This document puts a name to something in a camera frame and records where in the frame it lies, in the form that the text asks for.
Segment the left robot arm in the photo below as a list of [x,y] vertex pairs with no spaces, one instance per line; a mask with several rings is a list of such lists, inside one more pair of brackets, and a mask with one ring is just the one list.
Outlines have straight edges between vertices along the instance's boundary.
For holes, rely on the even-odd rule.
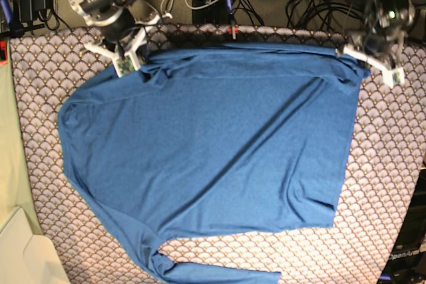
[[349,33],[351,42],[367,55],[386,57],[394,44],[403,45],[414,18],[411,0],[363,0],[363,25]]

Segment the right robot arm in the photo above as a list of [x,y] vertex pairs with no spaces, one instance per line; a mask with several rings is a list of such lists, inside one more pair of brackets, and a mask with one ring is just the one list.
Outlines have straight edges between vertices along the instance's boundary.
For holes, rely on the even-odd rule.
[[137,71],[144,63],[140,50],[147,44],[148,31],[161,20],[153,12],[148,21],[137,21],[129,10],[136,1],[69,0],[86,25],[101,32],[99,41],[84,44],[85,50],[110,59],[119,77]]

